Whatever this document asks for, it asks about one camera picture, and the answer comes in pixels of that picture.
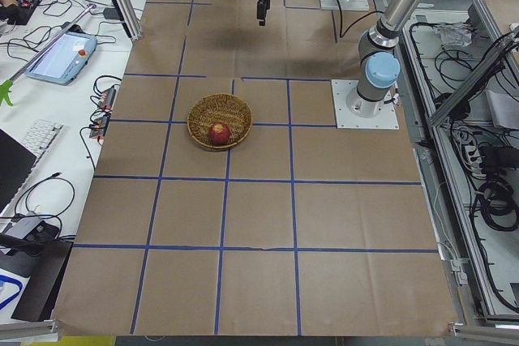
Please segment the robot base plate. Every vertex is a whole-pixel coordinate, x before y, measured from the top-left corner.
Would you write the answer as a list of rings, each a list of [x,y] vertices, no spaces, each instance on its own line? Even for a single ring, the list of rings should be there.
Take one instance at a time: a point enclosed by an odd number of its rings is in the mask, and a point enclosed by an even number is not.
[[[337,129],[398,130],[397,113],[387,92],[383,100],[370,102],[361,98],[357,80],[332,79],[332,98]]]

